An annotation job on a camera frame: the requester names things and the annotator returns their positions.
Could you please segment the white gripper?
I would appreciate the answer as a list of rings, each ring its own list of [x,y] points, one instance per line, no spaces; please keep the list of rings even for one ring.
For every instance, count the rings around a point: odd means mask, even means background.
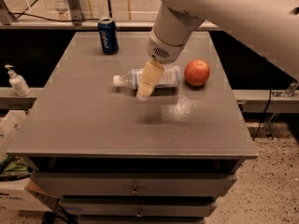
[[[139,101],[146,101],[153,93],[164,73],[162,63],[175,62],[184,47],[184,36],[178,31],[158,30],[156,28],[151,30],[147,51],[153,60],[146,62],[142,72],[136,94]]]

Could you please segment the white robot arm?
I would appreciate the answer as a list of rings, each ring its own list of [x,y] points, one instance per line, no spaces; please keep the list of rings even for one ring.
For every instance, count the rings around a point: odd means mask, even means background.
[[[175,62],[204,21],[220,27],[294,79],[299,78],[299,0],[161,0],[136,97],[153,93],[164,66]]]

